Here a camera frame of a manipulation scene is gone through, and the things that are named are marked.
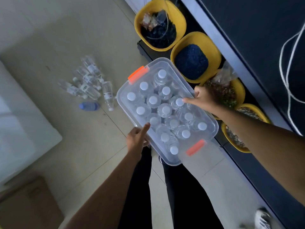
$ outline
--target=blue plastic bottle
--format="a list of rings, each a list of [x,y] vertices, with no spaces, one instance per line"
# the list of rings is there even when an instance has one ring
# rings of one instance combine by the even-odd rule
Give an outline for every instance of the blue plastic bottle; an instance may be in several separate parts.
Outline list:
[[[100,108],[99,103],[96,102],[83,102],[78,105],[80,109],[85,111],[95,111]]]

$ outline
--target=person's left arm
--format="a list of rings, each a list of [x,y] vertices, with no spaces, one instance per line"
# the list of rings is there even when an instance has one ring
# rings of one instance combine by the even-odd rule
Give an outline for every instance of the person's left arm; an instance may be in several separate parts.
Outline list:
[[[66,229],[117,228],[123,211],[130,180],[136,164],[141,159],[145,136],[150,128],[133,128],[127,135],[128,153],[103,184],[76,212]]]

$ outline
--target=hand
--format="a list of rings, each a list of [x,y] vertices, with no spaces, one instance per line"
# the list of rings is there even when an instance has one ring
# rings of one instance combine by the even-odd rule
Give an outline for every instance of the hand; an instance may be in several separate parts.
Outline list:
[[[149,145],[146,135],[149,128],[150,123],[146,123],[142,129],[134,127],[126,137],[128,153],[132,153],[139,160],[143,147]]]
[[[212,114],[215,114],[214,110],[217,106],[222,105],[213,89],[199,86],[195,87],[195,98],[183,98],[183,101],[194,104]]]

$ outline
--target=person's right arm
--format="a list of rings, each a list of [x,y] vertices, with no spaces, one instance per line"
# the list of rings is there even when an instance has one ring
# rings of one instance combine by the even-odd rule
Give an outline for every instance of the person's right arm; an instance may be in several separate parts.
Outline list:
[[[208,88],[197,86],[195,96],[183,100],[218,116],[262,166],[305,206],[305,139],[220,104]]]

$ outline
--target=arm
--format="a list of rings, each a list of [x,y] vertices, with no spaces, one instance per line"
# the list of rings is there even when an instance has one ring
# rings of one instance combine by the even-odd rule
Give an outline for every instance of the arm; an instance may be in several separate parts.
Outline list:
[[[223,120],[261,165],[305,206],[305,139],[225,107],[208,88],[196,87],[195,93],[195,99],[184,101]]]
[[[72,217],[66,229],[117,228],[135,166],[141,159],[147,123],[143,129],[133,128],[127,135],[128,153],[103,184]]]

